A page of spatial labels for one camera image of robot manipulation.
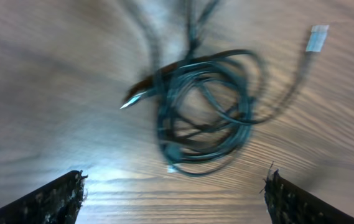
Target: wood grain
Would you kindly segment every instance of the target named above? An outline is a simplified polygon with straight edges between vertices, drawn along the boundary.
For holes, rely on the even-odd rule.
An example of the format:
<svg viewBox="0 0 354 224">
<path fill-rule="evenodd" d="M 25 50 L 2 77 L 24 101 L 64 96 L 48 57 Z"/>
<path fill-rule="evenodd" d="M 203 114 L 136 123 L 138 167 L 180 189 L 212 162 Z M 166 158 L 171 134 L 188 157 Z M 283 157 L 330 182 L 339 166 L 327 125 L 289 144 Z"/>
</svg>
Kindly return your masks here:
<svg viewBox="0 0 354 224">
<path fill-rule="evenodd" d="M 167 65 L 184 47 L 180 1 L 139 1 Z M 147 43 L 117 1 L 0 1 L 0 207 L 72 170 L 88 198 L 77 223 L 270 223 L 268 167 L 354 216 L 354 1 L 225 1 L 201 54 L 248 48 L 288 82 L 313 24 L 330 24 L 294 104 L 255 127 L 227 169 L 168 174 L 154 135 L 155 101 L 120 111 L 148 73 Z"/>
</svg>

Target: tangled cable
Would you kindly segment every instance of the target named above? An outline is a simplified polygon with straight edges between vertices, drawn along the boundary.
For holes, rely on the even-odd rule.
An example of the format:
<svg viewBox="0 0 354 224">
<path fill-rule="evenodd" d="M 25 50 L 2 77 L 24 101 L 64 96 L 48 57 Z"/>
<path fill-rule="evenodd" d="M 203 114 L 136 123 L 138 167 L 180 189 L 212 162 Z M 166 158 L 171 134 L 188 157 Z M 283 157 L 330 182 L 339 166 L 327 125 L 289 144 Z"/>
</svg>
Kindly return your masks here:
<svg viewBox="0 0 354 224">
<path fill-rule="evenodd" d="M 230 164 L 237 152 L 248 141 L 252 125 L 263 123 L 275 118 L 288 106 L 297 89 L 304 80 L 312 52 L 307 51 L 301 61 L 299 69 L 294 76 L 294 81 L 279 101 L 272 107 L 270 113 L 259 115 L 256 118 L 253 110 L 263 95 L 268 71 L 264 60 L 250 50 L 229 50 L 210 57 L 195 58 L 195 51 L 202 43 L 200 36 L 203 28 L 219 3 L 219 0 L 210 1 L 201 15 L 196 19 L 195 1 L 186 1 L 187 4 L 187 42 L 189 45 L 186 56 L 173 70 L 162 73 L 159 61 L 160 50 L 157 43 L 158 37 L 152 27 L 148 25 L 145 17 L 139 13 L 138 8 L 131 1 L 123 1 L 136 22 L 142 27 L 151 47 L 152 92 L 159 97 L 159 109 L 157 112 L 157 138 L 161 153 L 167 163 L 182 174 L 200 177 L 212 174 Z M 248 91 L 249 73 L 242 63 L 232 57 L 244 55 L 251 58 L 259 70 L 259 82 L 255 91 L 250 95 Z M 237 92 L 236 104 L 225 110 L 212 95 L 206 86 L 208 83 L 217 83 Z M 182 116 L 179 109 L 188 92 L 193 88 L 200 90 L 205 99 L 216 110 L 219 119 L 212 124 L 199 125 Z M 183 136 L 177 135 L 176 122 L 183 121 L 189 124 L 195 131 Z M 228 134 L 213 143 L 196 141 L 192 138 L 203 133 L 216 133 L 228 130 Z M 224 163 L 216 168 L 193 173 L 184 170 L 179 164 L 202 164 L 224 158 L 230 155 Z"/>
</svg>

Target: cable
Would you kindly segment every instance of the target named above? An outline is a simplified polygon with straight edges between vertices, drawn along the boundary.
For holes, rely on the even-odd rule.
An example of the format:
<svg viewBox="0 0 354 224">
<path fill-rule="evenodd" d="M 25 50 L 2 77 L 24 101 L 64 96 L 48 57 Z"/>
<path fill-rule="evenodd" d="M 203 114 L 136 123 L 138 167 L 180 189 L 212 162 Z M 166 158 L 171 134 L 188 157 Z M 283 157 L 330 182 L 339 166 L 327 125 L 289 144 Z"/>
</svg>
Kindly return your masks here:
<svg viewBox="0 0 354 224">
<path fill-rule="evenodd" d="M 160 151 L 171 167 L 192 177 L 212 174 L 233 162 L 238 151 L 247 143 L 253 125 L 274 119 L 288 107 L 308 74 L 314 52 L 320 51 L 327 35 L 328 26 L 314 26 L 316 29 L 312 30 L 307 51 L 294 75 L 291 86 L 282 94 L 270 113 L 255 116 L 253 110 L 258 107 L 259 99 L 265 90 L 266 80 L 269 78 L 266 63 L 262 57 L 251 50 L 228 50 L 210 57 L 195 58 L 195 52 L 202 43 L 200 36 L 202 36 L 205 24 L 219 2 L 219 0 L 211 0 L 198 19 L 195 15 L 195 1 L 185 2 L 188 51 L 185 57 L 176 63 L 175 68 L 167 73 L 162 73 L 159 66 L 161 51 L 157 44 L 159 38 L 156 33 L 148 25 L 146 18 L 139 13 L 135 4 L 131 1 L 122 2 L 140 25 L 149 42 L 152 70 L 154 71 L 151 91 L 159 98 L 157 138 Z M 248 71 L 245 70 L 243 64 L 232 59 L 237 55 L 251 58 L 258 67 L 259 83 L 251 95 L 248 91 L 250 77 Z M 208 83 L 221 84 L 236 91 L 238 95 L 236 104 L 224 110 L 206 87 Z M 193 88 L 200 90 L 220 119 L 212 124 L 198 125 L 179 113 L 182 102 Z M 136 95 L 133 98 L 133 103 L 136 103 L 143 95 L 143 93 Z M 178 136 L 175 127 L 178 121 L 189 124 L 196 131 L 185 136 Z M 218 139 L 212 144 L 192 139 L 199 134 L 217 133 L 223 130 L 229 130 L 226 137 Z M 203 164 L 222 159 L 228 155 L 231 156 L 230 159 L 218 167 L 202 173 L 188 172 L 179 166 L 179 164 Z"/>
</svg>

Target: usb connector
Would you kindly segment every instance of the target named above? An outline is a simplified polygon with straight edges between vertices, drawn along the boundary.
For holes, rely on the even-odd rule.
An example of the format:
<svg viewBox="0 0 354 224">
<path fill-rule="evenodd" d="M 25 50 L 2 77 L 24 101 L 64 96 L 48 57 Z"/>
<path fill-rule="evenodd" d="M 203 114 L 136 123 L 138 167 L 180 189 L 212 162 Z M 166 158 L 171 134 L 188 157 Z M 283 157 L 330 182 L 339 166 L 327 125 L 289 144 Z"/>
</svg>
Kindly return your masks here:
<svg viewBox="0 0 354 224">
<path fill-rule="evenodd" d="M 320 52 L 327 37 L 328 25 L 316 25 L 312 27 L 309 37 L 307 52 Z"/>
</svg>

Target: wooden table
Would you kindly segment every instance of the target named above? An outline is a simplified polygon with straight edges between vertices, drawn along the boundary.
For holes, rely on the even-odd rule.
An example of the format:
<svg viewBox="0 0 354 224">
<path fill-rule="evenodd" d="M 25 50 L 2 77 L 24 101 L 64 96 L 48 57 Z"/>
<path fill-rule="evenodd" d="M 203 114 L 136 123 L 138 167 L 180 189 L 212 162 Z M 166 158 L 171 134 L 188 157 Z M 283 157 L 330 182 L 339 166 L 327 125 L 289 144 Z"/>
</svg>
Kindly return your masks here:
<svg viewBox="0 0 354 224">
<path fill-rule="evenodd" d="M 139 5 L 161 33 L 162 64 L 178 60 L 181 2 Z M 149 58 L 117 1 L 0 0 L 0 207 L 77 169 L 89 175 L 77 223 L 270 223 L 258 192 L 274 161 L 354 216 L 354 1 L 225 1 L 200 53 L 260 52 L 276 92 L 313 24 L 330 32 L 298 99 L 255 127 L 232 166 L 190 178 L 167 173 L 154 100 L 119 110 Z"/>
</svg>

